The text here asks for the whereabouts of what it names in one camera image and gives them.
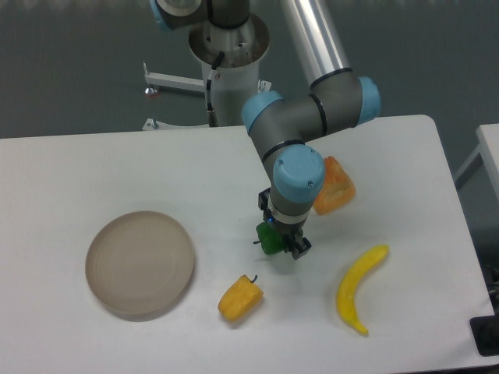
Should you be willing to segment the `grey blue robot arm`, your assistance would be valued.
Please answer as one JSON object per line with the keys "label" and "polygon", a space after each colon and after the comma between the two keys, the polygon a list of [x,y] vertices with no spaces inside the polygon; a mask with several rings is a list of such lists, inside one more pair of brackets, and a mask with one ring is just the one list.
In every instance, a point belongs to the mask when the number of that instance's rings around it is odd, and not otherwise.
{"label": "grey blue robot arm", "polygon": [[305,255],[303,225],[324,186],[326,166],[310,141],[375,119],[376,84],[353,71],[322,1],[280,4],[310,91],[294,101],[259,88],[258,65],[270,35],[248,1],[152,1],[158,26],[189,28],[202,65],[200,84],[210,127],[244,125],[270,180],[258,196],[264,253]]}

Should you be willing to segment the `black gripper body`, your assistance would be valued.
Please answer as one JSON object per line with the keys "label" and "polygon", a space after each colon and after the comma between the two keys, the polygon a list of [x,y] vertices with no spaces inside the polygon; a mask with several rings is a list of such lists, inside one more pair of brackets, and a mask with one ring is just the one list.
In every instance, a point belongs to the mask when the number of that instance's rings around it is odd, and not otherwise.
{"label": "black gripper body", "polygon": [[272,230],[283,236],[293,237],[295,235],[301,235],[308,216],[308,212],[298,216],[289,216],[278,210],[264,210],[264,222],[266,222]]}

